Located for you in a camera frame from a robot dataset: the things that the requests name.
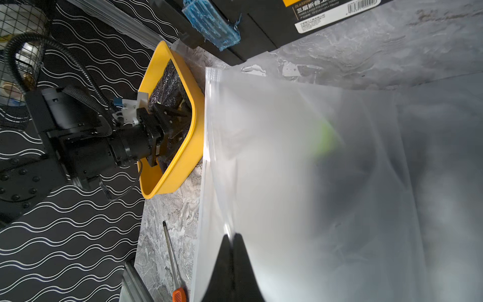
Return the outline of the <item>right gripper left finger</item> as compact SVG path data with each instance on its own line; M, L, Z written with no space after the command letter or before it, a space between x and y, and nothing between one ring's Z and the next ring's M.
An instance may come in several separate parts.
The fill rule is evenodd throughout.
M234 301L234 281L233 249L228 235L224 235L202 301Z

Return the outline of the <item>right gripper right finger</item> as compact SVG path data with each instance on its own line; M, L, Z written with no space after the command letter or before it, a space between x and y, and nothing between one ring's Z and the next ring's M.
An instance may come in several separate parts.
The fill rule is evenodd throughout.
M233 238L233 300L265 301L252 269L250 258L241 234Z

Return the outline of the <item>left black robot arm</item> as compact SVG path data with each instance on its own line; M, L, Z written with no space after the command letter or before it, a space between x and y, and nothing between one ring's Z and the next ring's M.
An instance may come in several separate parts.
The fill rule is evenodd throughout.
M16 56L29 42L48 45L81 72L86 87L34 88ZM194 116L192 102L173 61L153 91L137 101L109 100L86 67L62 44L38 33L14 36L4 49L6 69L25 98L41 149L1 157L1 227L26 215L53 191L98 185L114 201L102 175L138 164L166 172Z

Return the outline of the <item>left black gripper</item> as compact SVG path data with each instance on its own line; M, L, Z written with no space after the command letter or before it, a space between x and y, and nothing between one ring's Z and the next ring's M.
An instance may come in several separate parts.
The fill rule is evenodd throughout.
M167 168L189 131L189 105L181 96L149 101L147 108L127 104L109 116L117 125L109 145L119 167L146 159L150 167Z

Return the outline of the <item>clear zip-top bag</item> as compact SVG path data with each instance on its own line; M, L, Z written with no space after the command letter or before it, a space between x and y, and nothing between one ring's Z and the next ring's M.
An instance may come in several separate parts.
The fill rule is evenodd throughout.
M206 71L192 301L482 300L482 75L364 91Z

